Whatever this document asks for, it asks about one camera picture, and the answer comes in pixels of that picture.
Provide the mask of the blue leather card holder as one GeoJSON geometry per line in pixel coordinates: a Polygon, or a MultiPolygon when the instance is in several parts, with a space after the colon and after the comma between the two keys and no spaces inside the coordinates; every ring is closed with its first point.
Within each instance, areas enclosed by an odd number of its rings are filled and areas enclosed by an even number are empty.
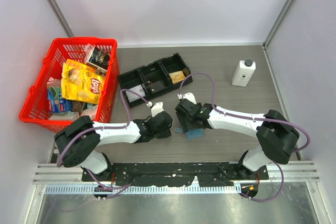
{"type": "Polygon", "coordinates": [[[183,134],[187,139],[195,139],[195,138],[200,138],[204,136],[204,131],[203,129],[195,129],[195,130],[190,130],[187,132],[184,132],[182,128],[175,128],[175,133],[181,133],[183,134]]]}

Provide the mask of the gold card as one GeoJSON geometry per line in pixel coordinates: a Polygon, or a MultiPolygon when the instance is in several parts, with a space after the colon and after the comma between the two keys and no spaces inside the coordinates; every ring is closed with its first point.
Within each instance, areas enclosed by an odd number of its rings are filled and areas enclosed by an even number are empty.
{"type": "Polygon", "coordinates": [[[173,84],[179,83],[185,79],[185,75],[183,71],[171,72],[169,73],[169,76],[173,84]]]}

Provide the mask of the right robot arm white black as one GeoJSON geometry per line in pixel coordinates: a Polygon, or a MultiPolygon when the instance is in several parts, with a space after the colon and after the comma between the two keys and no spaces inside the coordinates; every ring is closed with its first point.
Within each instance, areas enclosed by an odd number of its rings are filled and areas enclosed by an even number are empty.
{"type": "Polygon", "coordinates": [[[229,130],[251,136],[259,146],[243,153],[237,164],[242,179],[252,178],[263,166],[275,162],[286,165],[295,150],[300,134],[281,113],[269,110],[266,114],[228,111],[209,103],[194,103],[186,98],[175,107],[183,130],[229,130]]]}

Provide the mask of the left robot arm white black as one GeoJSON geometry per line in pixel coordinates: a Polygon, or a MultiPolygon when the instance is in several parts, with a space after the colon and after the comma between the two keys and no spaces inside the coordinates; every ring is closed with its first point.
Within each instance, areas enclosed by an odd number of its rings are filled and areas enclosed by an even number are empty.
{"type": "Polygon", "coordinates": [[[129,124],[94,122],[89,116],[82,116],[55,135],[59,150],[58,167],[80,166],[88,175],[98,181],[108,180],[113,167],[107,155],[95,148],[114,143],[147,143],[150,140],[171,136],[171,116],[162,111],[146,119],[135,119],[129,124]]]}

